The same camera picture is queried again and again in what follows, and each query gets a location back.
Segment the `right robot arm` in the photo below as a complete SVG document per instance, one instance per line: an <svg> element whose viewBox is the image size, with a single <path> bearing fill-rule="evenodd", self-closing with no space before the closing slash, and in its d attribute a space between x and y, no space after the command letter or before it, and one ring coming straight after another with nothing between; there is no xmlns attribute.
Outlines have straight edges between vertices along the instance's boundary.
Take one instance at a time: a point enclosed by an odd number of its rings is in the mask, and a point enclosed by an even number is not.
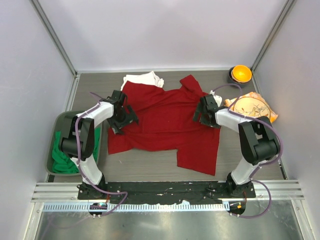
<svg viewBox="0 0 320 240"><path fill-rule="evenodd" d="M233 198L246 192L259 167L280 157L282 144L272 126L271 113L260 100L248 96L234 99L230 105L218 105L216 96L200 98L193 120L220 129L226 127L238 133L241 160L231 171L225 183L226 193Z"/></svg>

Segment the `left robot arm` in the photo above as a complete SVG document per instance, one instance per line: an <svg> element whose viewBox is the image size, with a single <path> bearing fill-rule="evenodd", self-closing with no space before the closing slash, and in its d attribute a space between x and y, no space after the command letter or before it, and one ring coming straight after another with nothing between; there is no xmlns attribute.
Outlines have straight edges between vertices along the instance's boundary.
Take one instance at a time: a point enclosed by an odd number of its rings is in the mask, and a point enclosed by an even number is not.
<svg viewBox="0 0 320 240"><path fill-rule="evenodd" d="M114 134L123 135L124 127L137 124L138 117L127 100L124 92L114 90L93 107L77 114L67 113L62 120L58 149L71 159L82 177L77 186L80 199L100 200L111 195L94 158L95 129L107 121Z"/></svg>

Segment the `red t-shirt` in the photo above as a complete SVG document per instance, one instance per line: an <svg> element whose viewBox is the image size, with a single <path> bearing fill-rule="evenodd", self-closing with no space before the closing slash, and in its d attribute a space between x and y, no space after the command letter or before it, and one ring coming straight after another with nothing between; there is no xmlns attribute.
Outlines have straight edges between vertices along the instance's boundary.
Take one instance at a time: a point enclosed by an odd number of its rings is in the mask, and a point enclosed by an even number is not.
<svg viewBox="0 0 320 240"><path fill-rule="evenodd" d="M127 82L123 92L138 117L138 123L125 126L123 134L108 130L110 155L139 149L150 152L176 150L177 166L214 176L220 130L193 120L201 97L205 96L198 81L188 75L180 88Z"/></svg>

